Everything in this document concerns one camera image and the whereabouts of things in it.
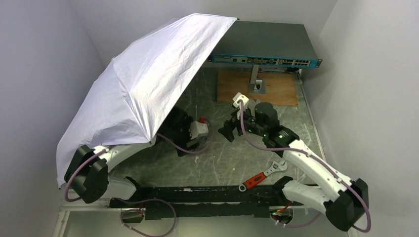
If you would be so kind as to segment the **wooden base board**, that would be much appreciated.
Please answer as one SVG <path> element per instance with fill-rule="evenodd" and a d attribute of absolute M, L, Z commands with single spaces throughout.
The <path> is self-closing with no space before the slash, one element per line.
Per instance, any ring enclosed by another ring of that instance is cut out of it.
<path fill-rule="evenodd" d="M 250 72 L 219 71 L 217 80 L 218 102 L 232 102 L 238 93 L 262 102 L 269 102 L 278 106 L 297 106 L 297 95 L 293 76 L 284 73 L 258 73 L 265 82 L 266 93 L 249 92 Z"/>

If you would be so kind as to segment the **lilac umbrella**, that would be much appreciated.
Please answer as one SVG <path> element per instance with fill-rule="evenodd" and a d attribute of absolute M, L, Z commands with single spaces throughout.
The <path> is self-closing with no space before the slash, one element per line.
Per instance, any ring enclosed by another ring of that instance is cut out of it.
<path fill-rule="evenodd" d="M 56 149 L 57 183 L 82 145 L 147 143 L 235 17 L 194 13 L 132 42 L 94 81 Z"/>

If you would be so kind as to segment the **network switch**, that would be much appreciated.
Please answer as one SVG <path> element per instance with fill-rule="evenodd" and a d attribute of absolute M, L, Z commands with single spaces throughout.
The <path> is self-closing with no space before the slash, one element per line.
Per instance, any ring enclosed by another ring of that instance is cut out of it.
<path fill-rule="evenodd" d="M 317 56 L 303 24 L 237 20 L 217 43 L 208 58 L 213 63 L 252 66 L 248 92 L 265 94 L 265 81 L 258 77 L 260 66 L 318 68 Z"/>

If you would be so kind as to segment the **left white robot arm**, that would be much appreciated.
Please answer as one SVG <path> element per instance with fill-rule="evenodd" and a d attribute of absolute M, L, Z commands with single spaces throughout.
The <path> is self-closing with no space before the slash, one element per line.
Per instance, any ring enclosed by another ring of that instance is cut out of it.
<path fill-rule="evenodd" d="M 139 189 L 139 184 L 130 177 L 111 177 L 109 173 L 118 164 L 161 141 L 172 142 L 180 157 L 191 154 L 199 146 L 198 138 L 207 136 L 208 132 L 205 121 L 193 119 L 186 111 L 175 106 L 149 142 L 94 148 L 82 145 L 76 149 L 64 176 L 67 183 L 65 201 L 82 200 L 89 204 L 99 199 L 128 200 Z"/>

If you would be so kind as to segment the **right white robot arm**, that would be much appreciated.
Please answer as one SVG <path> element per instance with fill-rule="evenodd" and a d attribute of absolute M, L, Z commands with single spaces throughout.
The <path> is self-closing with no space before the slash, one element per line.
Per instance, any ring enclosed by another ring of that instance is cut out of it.
<path fill-rule="evenodd" d="M 256 104 L 254 113 L 248 103 L 246 99 L 232 103 L 235 111 L 219 133 L 233 142 L 236 129 L 252 147 L 276 153 L 317 185 L 312 187 L 285 176 L 273 185 L 277 196 L 317 210 L 341 231 L 354 228 L 368 233 L 372 228 L 368 184 L 361 178 L 344 175 L 319 158 L 295 132 L 280 124 L 277 111 L 270 103 Z"/>

